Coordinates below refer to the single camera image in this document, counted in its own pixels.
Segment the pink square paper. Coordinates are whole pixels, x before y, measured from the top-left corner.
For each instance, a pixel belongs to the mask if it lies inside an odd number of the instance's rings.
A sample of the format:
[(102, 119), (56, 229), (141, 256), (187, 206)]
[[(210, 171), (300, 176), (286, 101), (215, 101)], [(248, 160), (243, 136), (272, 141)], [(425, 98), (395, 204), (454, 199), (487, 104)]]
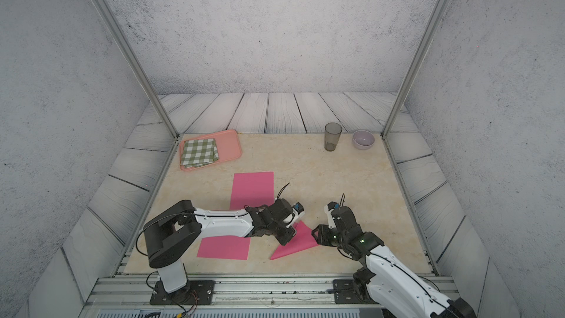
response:
[(295, 227), (295, 230), (297, 233), (293, 239), (284, 246), (280, 245), (272, 254), (270, 257), (272, 261), (318, 246), (316, 240), (311, 234), (312, 229), (310, 229), (304, 222), (299, 222)]

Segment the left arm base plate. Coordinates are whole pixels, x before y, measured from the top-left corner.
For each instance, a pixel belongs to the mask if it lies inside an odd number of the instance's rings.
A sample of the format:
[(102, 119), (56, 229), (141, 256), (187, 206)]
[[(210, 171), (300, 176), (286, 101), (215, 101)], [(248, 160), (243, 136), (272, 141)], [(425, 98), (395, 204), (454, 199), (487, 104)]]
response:
[(149, 300), (151, 306), (210, 306), (215, 281), (188, 281), (181, 289), (168, 293), (163, 281), (158, 281)]

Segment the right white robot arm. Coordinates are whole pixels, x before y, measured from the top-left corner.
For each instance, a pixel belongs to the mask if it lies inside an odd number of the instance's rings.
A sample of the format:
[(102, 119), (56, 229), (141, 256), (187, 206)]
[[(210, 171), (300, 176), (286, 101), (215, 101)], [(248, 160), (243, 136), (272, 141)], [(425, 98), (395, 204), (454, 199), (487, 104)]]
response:
[(317, 244), (335, 247), (342, 256), (361, 263), (353, 275), (354, 290), (363, 302), (374, 301), (395, 317), (475, 317), (463, 298), (450, 299), (412, 272), (372, 232), (363, 231), (353, 211), (343, 204), (325, 206), (326, 225), (312, 230)]

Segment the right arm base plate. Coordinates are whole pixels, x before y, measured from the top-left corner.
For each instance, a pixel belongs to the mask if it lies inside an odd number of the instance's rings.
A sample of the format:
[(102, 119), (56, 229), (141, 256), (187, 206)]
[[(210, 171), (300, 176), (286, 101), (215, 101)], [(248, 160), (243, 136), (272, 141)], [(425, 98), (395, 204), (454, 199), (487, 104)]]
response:
[(353, 279), (333, 280), (333, 297), (334, 303), (338, 305), (364, 304), (356, 291)]

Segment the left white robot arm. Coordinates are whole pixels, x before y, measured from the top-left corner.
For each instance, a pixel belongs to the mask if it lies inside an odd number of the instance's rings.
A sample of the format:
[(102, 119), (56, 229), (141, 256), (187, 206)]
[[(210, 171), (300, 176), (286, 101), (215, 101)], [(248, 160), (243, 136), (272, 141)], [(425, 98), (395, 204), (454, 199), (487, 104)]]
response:
[(181, 257), (197, 239), (235, 236), (273, 236), (282, 246), (296, 235), (294, 225), (304, 214), (300, 203), (275, 199), (271, 205), (236, 211), (208, 211), (182, 200), (148, 221), (141, 231), (149, 266), (157, 270), (163, 291), (172, 294), (188, 287)]

